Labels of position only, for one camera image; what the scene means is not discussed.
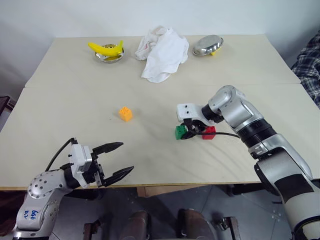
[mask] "white wall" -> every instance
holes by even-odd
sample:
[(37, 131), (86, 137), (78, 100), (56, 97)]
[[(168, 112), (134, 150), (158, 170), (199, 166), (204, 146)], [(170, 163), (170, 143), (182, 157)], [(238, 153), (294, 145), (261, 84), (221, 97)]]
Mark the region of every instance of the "white wall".
[(0, 95), (18, 98), (54, 37), (266, 34), (288, 65), (320, 27), (319, 0), (0, 0)]

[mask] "yellow banana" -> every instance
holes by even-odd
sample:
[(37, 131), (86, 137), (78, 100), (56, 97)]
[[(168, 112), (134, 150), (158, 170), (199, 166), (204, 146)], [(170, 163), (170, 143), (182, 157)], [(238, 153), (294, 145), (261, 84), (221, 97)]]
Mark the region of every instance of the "yellow banana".
[(118, 45), (115, 47), (103, 47), (96, 43), (89, 42), (88, 46), (98, 54), (102, 54), (104, 56), (115, 57), (122, 53), (123, 41), (121, 40)]

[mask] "orange block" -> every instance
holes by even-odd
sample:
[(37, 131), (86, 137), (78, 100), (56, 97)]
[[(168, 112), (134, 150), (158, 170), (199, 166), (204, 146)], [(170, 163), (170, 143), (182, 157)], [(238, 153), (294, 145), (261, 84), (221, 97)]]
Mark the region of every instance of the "orange block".
[(133, 117), (131, 109), (126, 106), (121, 108), (118, 113), (119, 117), (125, 122), (128, 122)]

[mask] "black cable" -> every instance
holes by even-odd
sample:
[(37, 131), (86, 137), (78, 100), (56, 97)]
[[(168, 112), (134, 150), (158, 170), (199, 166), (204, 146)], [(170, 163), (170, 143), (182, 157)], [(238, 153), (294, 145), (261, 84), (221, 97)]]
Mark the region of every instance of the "black cable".
[(48, 172), (51, 165), (54, 163), (54, 161), (56, 160), (56, 158), (58, 157), (58, 155), (62, 152), (62, 150), (69, 144), (69, 143), (72, 143), (72, 144), (77, 144), (77, 140), (72, 137), (70, 138), (68, 141), (65, 142), (65, 144), (63, 144), (62, 147), (60, 147), (60, 149), (56, 152), (56, 154), (53, 156), (53, 158), (51, 159), (51, 161), (49, 162), (48, 166), (46, 167), (45, 169), (45, 172)]
[(228, 132), (197, 132), (197, 131), (189, 131), (189, 132), (195, 135), (228, 135), (238, 139), (240, 138), (238, 135), (228, 133)]

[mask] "metal bowl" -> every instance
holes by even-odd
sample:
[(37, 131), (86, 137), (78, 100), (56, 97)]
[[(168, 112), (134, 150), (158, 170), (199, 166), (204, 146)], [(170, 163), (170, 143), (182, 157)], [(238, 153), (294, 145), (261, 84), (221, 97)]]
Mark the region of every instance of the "metal bowl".
[[(117, 44), (106, 44), (106, 45), (102, 45), (102, 46), (105, 48), (114, 48), (117, 46)], [(108, 64), (118, 62), (120, 59), (123, 58), (124, 54), (125, 54), (124, 48), (122, 48), (122, 53), (117, 56), (105, 56), (100, 53), (94, 52), (94, 55), (97, 59), (99, 59), (100, 61), (102, 61), (104, 63), (108, 63)]]
[(197, 56), (212, 54), (221, 48), (223, 43), (223, 38), (218, 35), (205, 36), (194, 45), (193, 54)]

